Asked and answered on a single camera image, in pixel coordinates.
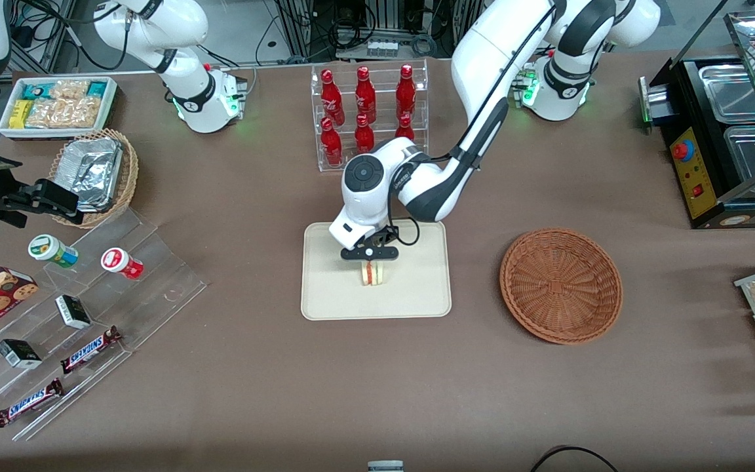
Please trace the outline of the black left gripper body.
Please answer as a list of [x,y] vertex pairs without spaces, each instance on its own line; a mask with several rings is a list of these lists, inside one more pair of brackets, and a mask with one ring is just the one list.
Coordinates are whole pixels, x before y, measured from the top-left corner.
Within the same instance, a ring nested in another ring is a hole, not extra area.
[[353,250],[343,248],[341,259],[347,261],[391,261],[399,257],[399,250],[391,243],[398,239],[398,227],[385,227],[363,237]]

